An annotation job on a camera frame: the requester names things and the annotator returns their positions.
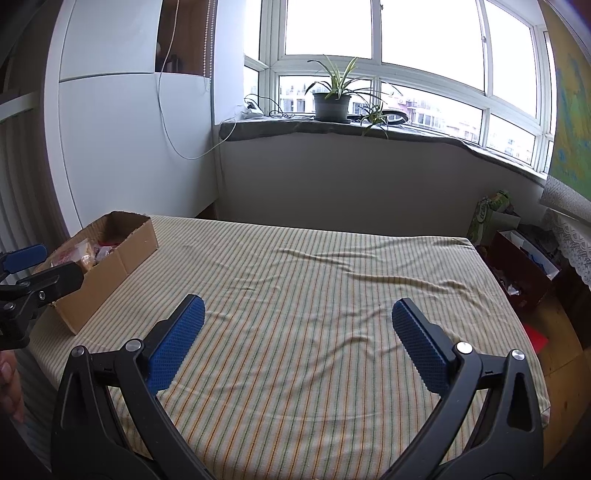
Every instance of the human hand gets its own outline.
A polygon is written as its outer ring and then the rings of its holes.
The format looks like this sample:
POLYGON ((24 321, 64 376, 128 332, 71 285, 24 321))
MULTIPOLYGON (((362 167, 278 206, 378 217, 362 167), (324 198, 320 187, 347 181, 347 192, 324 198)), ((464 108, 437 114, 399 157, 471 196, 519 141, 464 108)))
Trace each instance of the human hand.
POLYGON ((24 421, 21 377, 17 371, 17 357, 12 350, 0 352, 0 405, 16 421, 24 421))

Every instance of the wooden shelf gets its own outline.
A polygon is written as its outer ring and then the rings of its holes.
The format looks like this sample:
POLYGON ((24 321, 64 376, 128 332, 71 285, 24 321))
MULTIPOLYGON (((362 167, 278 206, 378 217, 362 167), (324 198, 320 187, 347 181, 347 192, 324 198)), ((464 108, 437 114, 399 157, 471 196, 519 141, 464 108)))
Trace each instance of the wooden shelf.
MULTIPOLYGON (((165 72, 186 73, 211 78, 213 63, 214 2, 207 0, 180 0, 177 26, 165 72)), ((160 55, 155 71, 160 72, 174 27, 176 0, 164 0, 158 26, 160 55)))

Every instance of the spider plant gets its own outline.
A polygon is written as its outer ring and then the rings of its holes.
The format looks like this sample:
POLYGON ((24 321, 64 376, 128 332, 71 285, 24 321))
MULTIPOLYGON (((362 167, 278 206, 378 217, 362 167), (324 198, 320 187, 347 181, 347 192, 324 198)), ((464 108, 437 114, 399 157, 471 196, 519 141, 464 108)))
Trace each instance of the spider plant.
POLYGON ((326 57, 329 67, 327 67, 320 60, 308 60, 308 63, 310 63, 310 62, 319 63, 322 66, 322 68, 324 68, 324 71, 329 75, 330 83, 327 82, 326 80, 319 80, 319 81, 313 82, 306 89, 306 93, 308 93, 314 85, 322 85, 328 89, 328 93, 324 97, 325 99, 328 99, 333 95, 335 95, 337 100, 340 99, 341 96, 343 96, 343 95, 368 95, 368 96, 373 96, 373 97, 376 97, 377 99, 379 99, 379 97, 377 97, 376 95, 371 93, 370 87, 363 87, 363 88, 350 88, 349 87, 353 82, 355 82, 357 80, 365 80, 362 77, 349 78, 349 74, 355 69, 355 63, 357 62, 357 57, 355 57, 354 59, 351 59, 351 61, 347 65, 347 68, 345 68, 345 71, 342 74, 339 71, 339 69, 337 68, 337 66, 331 61, 331 59, 328 58, 326 55, 325 55, 325 57, 326 57))
POLYGON ((388 115, 384 115, 384 104, 380 102, 379 105, 370 105, 366 102, 366 105, 363 106, 362 109, 365 110, 365 115, 362 115, 359 118, 359 124, 363 125, 363 122, 369 122, 369 125, 363 129, 361 136, 364 137, 373 126, 378 126, 382 129, 382 132, 384 132, 387 139, 388 132, 383 125, 388 128, 388 115))

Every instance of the striped bed sheet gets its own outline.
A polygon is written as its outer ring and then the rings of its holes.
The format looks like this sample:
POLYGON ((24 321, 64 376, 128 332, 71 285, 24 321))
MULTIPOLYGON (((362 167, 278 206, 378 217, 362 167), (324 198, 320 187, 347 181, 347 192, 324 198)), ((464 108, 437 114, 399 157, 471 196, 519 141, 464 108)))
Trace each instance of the striped bed sheet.
MULTIPOLYGON (((74 346, 118 349, 143 338, 185 295, 201 296, 205 326, 158 399, 217 478, 383 474, 439 399, 392 328, 402 297, 479 352, 523 350, 547 423, 538 359, 468 240, 152 219, 157 252, 77 336, 47 309, 30 349, 57 386, 74 346)), ((131 445, 146 454, 118 389, 112 397, 131 445)), ((483 399, 475 397, 447 458, 461 453, 483 399)))

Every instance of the bed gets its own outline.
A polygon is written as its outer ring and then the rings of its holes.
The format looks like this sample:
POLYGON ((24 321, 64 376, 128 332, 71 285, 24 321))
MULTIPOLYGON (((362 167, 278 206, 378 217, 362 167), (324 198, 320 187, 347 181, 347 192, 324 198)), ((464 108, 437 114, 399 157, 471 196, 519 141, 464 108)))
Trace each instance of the bed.
MULTIPOLYGON (((467 239, 311 231, 155 216, 160 247, 77 336, 53 309, 31 351, 59 384, 76 345, 91 352, 143 338, 189 293, 206 323, 164 409, 217 478, 378 478, 425 422, 429 393, 391 322, 411 298, 454 340, 529 360, 543 423, 550 403, 538 359, 515 313, 467 239)), ((122 401, 133 447, 145 447, 122 401)), ((447 457, 478 417, 479 394, 447 457)))

